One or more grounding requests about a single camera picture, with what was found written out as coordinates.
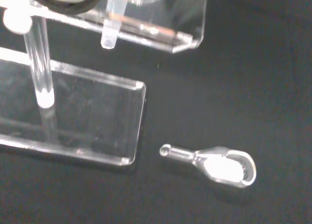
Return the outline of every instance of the clear acrylic stand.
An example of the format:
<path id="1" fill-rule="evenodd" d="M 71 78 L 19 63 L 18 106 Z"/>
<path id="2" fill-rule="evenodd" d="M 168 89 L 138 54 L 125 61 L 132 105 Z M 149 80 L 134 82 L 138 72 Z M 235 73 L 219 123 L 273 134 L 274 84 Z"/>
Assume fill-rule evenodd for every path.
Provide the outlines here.
<path id="1" fill-rule="evenodd" d="M 130 165 L 145 84 L 51 61 L 45 19 L 102 33 L 99 47 L 112 49 L 121 38 L 175 53 L 201 43 L 206 0 L 101 0 L 75 16 L 33 0 L 0 0 L 0 7 L 24 15 L 6 26 L 24 34 L 28 53 L 0 48 L 0 143 Z"/>
<path id="2" fill-rule="evenodd" d="M 20 32 L 19 21 L 27 15 L 12 10 L 5 11 L 4 21 Z M 45 18 L 32 17 L 26 31 L 28 56 L 0 48 L 0 143 L 100 163 L 132 164 L 144 83 L 50 61 Z"/>

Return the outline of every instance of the black background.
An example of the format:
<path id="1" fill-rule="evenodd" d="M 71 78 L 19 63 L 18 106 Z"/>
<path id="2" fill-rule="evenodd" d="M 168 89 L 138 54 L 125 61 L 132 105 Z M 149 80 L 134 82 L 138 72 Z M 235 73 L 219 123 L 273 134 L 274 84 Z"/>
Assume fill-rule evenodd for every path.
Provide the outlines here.
<path id="1" fill-rule="evenodd" d="M 232 0 L 208 0 L 202 45 L 180 54 L 48 22 L 54 60 L 147 85 L 139 152 L 130 170 L 2 150 L 3 223 L 311 223 L 312 29 Z M 0 45 L 25 51 L 0 27 Z M 216 145 L 251 154 L 244 191 L 211 184 L 159 148 Z"/>

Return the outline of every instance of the black cable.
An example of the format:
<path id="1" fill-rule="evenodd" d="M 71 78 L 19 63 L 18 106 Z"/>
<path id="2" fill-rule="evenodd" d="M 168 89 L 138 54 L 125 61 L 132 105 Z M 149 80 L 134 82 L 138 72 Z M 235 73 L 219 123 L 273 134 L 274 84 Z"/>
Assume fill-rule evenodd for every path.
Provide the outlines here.
<path id="1" fill-rule="evenodd" d="M 78 3 L 66 3 L 58 0 L 35 0 L 51 11 L 62 14 L 80 14 L 92 9 L 100 0 L 84 0 Z"/>

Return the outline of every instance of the clear acrylic panel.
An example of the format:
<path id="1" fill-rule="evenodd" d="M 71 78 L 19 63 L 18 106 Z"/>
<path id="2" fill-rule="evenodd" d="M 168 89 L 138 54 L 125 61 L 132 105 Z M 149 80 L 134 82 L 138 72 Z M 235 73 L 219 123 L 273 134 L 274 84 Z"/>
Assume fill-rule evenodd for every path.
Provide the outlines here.
<path id="1" fill-rule="evenodd" d="M 29 57 L 0 48 L 0 144 L 130 165 L 145 84 L 51 61 L 55 102 L 37 104 Z"/>
<path id="2" fill-rule="evenodd" d="M 117 37 L 172 53 L 196 48 L 203 40 L 207 0 L 101 0 L 92 10 L 74 16 L 47 10 L 33 0 L 0 0 L 30 14 L 102 33 L 104 48 Z"/>

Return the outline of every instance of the spoon handle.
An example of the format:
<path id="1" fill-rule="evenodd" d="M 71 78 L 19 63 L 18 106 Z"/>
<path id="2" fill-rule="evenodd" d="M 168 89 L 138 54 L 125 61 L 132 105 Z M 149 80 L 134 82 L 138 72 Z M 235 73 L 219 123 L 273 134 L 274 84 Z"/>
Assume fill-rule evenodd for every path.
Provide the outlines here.
<path id="1" fill-rule="evenodd" d="M 186 163 L 192 163 L 195 155 L 193 151 L 186 150 L 184 148 L 174 147 L 170 144 L 163 145 L 160 148 L 159 153 L 163 157 Z"/>

